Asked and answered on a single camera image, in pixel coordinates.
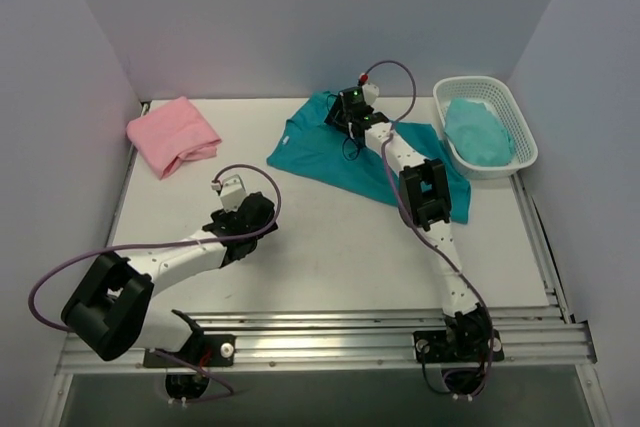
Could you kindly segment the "teal t shirt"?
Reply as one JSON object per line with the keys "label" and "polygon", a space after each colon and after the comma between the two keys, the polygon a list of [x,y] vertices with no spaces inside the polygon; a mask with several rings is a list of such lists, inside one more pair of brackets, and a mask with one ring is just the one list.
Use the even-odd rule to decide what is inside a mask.
{"label": "teal t shirt", "polygon": [[[365,147],[324,123],[335,95],[315,92],[286,120],[284,131],[266,163],[294,175],[323,182],[371,200],[394,206],[382,160]],[[403,122],[397,133],[420,154],[443,161],[452,200],[451,219],[469,221],[471,185],[452,165],[443,142],[429,124]]]}

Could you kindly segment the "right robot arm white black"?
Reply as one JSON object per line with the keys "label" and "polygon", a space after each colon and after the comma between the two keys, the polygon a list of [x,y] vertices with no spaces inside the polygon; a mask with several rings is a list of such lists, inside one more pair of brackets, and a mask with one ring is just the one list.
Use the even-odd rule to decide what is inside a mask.
{"label": "right robot arm white black", "polygon": [[430,262],[448,331],[444,347],[455,359],[491,352],[495,333],[482,297],[458,266],[451,228],[446,167],[413,149],[395,124],[373,108],[378,88],[362,84],[332,97],[325,123],[377,154],[406,225],[433,254]]}

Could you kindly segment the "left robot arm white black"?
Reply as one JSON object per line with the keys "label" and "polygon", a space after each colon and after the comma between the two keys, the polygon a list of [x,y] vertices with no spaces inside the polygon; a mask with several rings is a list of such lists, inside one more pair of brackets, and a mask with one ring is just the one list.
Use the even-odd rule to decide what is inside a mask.
{"label": "left robot arm white black", "polygon": [[275,213],[275,204],[254,192],[238,207],[212,213],[210,223],[186,238],[187,246],[98,255],[63,307],[63,324],[104,361],[132,347],[165,351],[179,366],[200,361],[211,350],[203,329],[177,308],[151,307],[152,298],[244,259],[277,229]]}

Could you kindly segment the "folded pink t shirt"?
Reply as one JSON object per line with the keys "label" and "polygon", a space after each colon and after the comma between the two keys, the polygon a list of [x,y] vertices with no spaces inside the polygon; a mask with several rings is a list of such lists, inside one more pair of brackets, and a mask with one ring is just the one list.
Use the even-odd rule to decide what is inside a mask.
{"label": "folded pink t shirt", "polygon": [[132,120],[126,134],[153,174],[171,176],[183,163],[217,155],[221,137],[186,97]]}

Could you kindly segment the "light green t shirt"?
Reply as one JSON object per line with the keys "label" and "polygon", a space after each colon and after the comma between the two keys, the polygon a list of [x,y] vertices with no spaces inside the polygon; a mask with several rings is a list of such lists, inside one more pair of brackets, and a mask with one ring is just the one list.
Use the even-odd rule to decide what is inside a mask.
{"label": "light green t shirt", "polygon": [[446,112],[444,131],[469,164],[502,167],[516,153],[513,137],[484,103],[454,98]]}

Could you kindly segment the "white plastic basket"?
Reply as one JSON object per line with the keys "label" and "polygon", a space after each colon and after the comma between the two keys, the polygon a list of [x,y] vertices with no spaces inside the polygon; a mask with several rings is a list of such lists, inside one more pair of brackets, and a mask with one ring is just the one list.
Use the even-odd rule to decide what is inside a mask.
{"label": "white plastic basket", "polygon": [[509,177],[537,160],[538,148],[517,102],[488,76],[445,78],[433,88],[444,146],[468,179]]}

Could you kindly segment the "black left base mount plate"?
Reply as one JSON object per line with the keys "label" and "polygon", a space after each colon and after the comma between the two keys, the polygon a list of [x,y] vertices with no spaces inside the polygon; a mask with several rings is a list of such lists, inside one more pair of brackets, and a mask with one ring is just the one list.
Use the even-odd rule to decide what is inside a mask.
{"label": "black left base mount plate", "polygon": [[[236,337],[231,334],[193,335],[177,352],[170,355],[200,368],[231,367],[234,364]],[[145,368],[177,368],[181,364],[147,350],[142,365]]]}

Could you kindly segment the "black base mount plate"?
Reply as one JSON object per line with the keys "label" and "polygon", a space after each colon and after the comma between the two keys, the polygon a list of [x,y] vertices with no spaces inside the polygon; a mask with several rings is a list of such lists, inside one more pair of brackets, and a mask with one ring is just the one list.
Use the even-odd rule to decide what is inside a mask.
{"label": "black base mount plate", "polygon": [[414,353],[417,362],[479,363],[489,356],[490,335],[454,333],[451,329],[415,331]]}
{"label": "black base mount plate", "polygon": [[[231,334],[193,335],[177,352],[170,355],[200,368],[231,367],[234,364],[236,337]],[[147,350],[142,365],[145,368],[177,368],[181,364]]]}

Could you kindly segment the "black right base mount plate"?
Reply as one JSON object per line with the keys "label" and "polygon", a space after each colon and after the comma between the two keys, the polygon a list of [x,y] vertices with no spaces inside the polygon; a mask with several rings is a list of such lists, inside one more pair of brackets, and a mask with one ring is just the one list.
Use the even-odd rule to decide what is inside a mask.
{"label": "black right base mount plate", "polygon": [[417,362],[479,363],[489,356],[490,335],[454,333],[451,329],[415,331],[414,353]]}

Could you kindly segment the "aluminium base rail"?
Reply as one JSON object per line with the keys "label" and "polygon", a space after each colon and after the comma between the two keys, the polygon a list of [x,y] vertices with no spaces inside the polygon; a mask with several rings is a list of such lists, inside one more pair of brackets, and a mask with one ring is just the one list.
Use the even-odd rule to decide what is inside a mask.
{"label": "aluminium base rail", "polygon": [[[492,313],[501,336],[502,366],[593,364],[587,325],[562,308],[502,308]],[[444,328],[434,310],[329,313],[201,313],[209,335],[236,338],[236,372],[405,369],[414,366],[413,335]]]}

